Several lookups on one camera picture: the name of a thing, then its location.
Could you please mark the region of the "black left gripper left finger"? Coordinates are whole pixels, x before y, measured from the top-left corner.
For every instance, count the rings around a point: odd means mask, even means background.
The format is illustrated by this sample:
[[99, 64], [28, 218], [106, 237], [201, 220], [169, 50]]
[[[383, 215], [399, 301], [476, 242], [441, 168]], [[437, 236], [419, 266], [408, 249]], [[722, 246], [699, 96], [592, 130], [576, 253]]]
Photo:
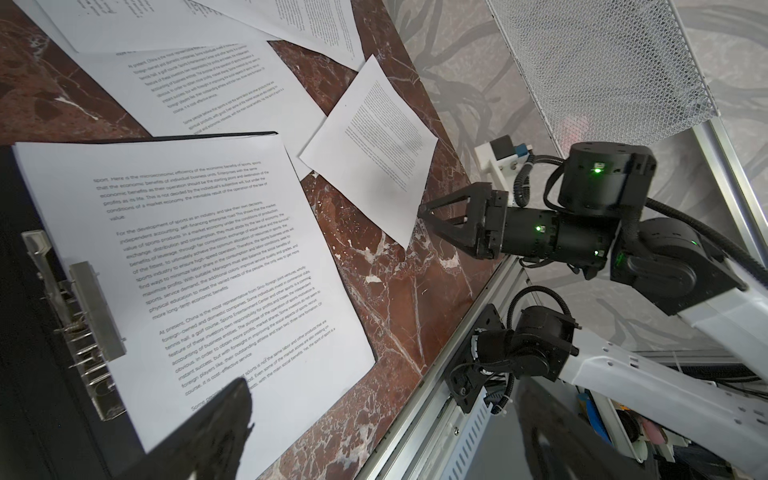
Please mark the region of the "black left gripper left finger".
[[122, 479], [234, 479], [252, 431], [252, 397], [238, 377], [124, 472]]

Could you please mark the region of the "metal folder clip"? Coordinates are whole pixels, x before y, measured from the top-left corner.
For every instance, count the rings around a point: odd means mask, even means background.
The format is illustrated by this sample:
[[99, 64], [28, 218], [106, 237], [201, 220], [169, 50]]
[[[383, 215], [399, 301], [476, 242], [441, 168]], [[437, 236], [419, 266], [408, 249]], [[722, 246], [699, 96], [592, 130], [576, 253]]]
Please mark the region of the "metal folder clip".
[[54, 271], [55, 252], [43, 230], [21, 234], [27, 254], [44, 285], [45, 300], [58, 319], [56, 332], [72, 357], [70, 368], [79, 374], [100, 420], [113, 420], [126, 412], [109, 363], [127, 353], [114, 316], [98, 280], [87, 262], [73, 263], [68, 274]]

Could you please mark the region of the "white black file folder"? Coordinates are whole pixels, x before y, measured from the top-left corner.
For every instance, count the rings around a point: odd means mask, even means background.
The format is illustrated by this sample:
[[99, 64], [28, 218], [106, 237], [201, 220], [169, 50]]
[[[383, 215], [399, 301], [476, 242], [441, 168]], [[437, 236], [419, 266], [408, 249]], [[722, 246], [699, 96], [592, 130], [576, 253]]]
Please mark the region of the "white black file folder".
[[[1, 451], [5, 479], [120, 476], [195, 412], [182, 403], [157, 335], [187, 292], [176, 221], [200, 203], [160, 186], [236, 162], [243, 134], [98, 143], [24, 143], [1, 150]], [[126, 412], [99, 419], [21, 238], [43, 230], [54, 271], [89, 262], [127, 353], [109, 363]]]

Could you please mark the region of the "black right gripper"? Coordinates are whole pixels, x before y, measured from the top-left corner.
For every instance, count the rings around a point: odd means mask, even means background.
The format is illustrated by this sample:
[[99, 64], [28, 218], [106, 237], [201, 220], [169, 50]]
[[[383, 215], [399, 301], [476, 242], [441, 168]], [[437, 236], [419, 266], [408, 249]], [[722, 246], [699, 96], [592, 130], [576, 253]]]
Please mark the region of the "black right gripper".
[[606, 264], [618, 230], [616, 219], [509, 207], [508, 198], [507, 190], [474, 182], [423, 203], [418, 217], [441, 239], [475, 259], [508, 254], [573, 267]]

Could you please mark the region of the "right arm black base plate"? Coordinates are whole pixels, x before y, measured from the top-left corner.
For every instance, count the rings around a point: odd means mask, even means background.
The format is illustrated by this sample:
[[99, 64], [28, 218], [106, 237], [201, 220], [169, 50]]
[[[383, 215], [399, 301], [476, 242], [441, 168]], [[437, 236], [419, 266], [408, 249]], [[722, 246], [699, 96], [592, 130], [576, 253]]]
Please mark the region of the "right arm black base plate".
[[472, 410], [488, 378], [486, 370], [477, 359], [477, 336], [487, 331], [504, 329], [496, 306], [493, 303], [486, 304], [445, 367], [442, 379], [448, 387], [450, 397], [465, 414]]

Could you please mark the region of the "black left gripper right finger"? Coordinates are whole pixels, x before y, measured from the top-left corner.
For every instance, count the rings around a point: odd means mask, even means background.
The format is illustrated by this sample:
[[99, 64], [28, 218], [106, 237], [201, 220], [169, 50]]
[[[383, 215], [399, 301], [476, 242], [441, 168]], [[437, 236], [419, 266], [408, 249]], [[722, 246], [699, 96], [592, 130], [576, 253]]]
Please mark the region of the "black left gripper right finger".
[[618, 453], [538, 382], [517, 382], [514, 406], [525, 459], [534, 479], [643, 479], [645, 471]]

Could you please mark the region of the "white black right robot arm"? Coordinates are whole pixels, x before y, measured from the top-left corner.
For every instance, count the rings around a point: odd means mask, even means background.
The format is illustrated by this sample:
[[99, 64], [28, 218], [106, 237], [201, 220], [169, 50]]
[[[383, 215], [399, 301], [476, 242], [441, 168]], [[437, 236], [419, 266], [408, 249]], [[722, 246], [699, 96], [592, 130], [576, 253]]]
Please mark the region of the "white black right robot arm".
[[[767, 271], [704, 223], [649, 196], [657, 170], [644, 146], [572, 145], [566, 158], [529, 155], [508, 190], [475, 182], [421, 205], [440, 238], [480, 260], [567, 265], [586, 279], [607, 270], [767, 374]], [[560, 295], [553, 306], [483, 308], [444, 380], [470, 411], [490, 379], [505, 381], [493, 413], [514, 404], [529, 468], [539, 478], [626, 478], [638, 466], [585, 424], [556, 414], [540, 379], [602, 394], [690, 439], [754, 479], [767, 475], [767, 405], [629, 353], [582, 327]]]

